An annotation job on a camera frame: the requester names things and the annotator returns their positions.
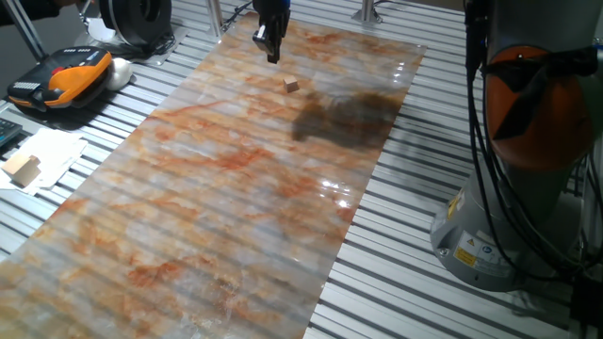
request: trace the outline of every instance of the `marble pattern sheet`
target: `marble pattern sheet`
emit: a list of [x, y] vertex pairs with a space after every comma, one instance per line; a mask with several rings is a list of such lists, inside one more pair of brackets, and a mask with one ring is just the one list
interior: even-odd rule
[[272, 65], [256, 27], [0, 264], [0, 338], [303, 335], [425, 47], [293, 21]]

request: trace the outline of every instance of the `white paper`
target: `white paper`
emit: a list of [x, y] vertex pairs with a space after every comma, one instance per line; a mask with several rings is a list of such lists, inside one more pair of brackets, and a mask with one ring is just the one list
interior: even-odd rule
[[41, 188], [52, 188], [63, 174], [80, 158], [88, 145], [80, 140], [82, 135], [41, 128], [28, 139], [15, 154], [35, 155], [40, 164], [40, 175], [27, 187], [20, 188], [10, 181], [10, 177], [0, 170], [0, 189], [19, 189], [35, 195]]

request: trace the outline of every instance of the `small wooden block on paper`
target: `small wooden block on paper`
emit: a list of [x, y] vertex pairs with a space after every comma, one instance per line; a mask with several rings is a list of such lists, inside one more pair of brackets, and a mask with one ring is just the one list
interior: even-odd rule
[[15, 184], [27, 186], [41, 173], [38, 169], [40, 160], [34, 155], [13, 155], [3, 166], [2, 170], [8, 174]]
[[283, 85], [285, 86], [285, 90], [287, 93], [294, 92], [300, 89], [298, 79], [296, 79], [293, 75], [285, 75], [285, 77], [283, 78]]

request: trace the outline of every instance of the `metal rod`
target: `metal rod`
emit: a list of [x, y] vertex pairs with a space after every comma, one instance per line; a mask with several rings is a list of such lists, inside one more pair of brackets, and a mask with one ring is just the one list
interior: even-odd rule
[[373, 13], [375, 7], [375, 0], [363, 0], [362, 9], [360, 9], [360, 20], [367, 22], [370, 21], [370, 15]]
[[216, 37], [222, 36], [222, 26], [224, 25], [224, 19], [222, 18], [222, 9], [220, 8], [219, 0], [206, 0], [207, 1], [207, 14], [209, 15], [209, 23], [211, 25], [211, 32]]
[[362, 9], [358, 10], [351, 18], [362, 23], [380, 24], [383, 21], [375, 10], [375, 0], [363, 0]]
[[34, 55], [34, 58], [38, 62], [42, 62], [48, 57], [48, 54], [41, 44], [36, 28], [31, 23], [31, 20], [29, 20], [23, 6], [21, 6], [21, 2], [19, 0], [2, 0], [2, 4], [7, 9], [15, 26], [17, 26], [31, 54]]

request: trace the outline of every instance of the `metal t-slot rail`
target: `metal t-slot rail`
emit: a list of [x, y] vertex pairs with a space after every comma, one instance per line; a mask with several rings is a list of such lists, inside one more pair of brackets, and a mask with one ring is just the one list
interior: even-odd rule
[[[0, 190], [0, 260], [17, 250], [213, 48], [207, 8], [173, 0], [173, 23], [190, 29], [162, 66], [133, 65], [136, 83], [104, 93], [66, 118], [90, 145], [50, 192]], [[242, 2], [222, 1], [230, 16]], [[472, 171], [464, 77], [464, 15], [413, 3], [381, 4], [382, 24], [351, 16], [360, 1], [292, 1], [292, 19], [427, 45], [372, 174], [307, 338], [563, 338], [571, 291], [491, 293], [458, 281], [432, 253], [438, 207]], [[477, 106], [481, 84], [476, 83]], [[5, 105], [0, 117], [30, 135], [48, 125]], [[2, 154], [5, 161], [14, 150]]]

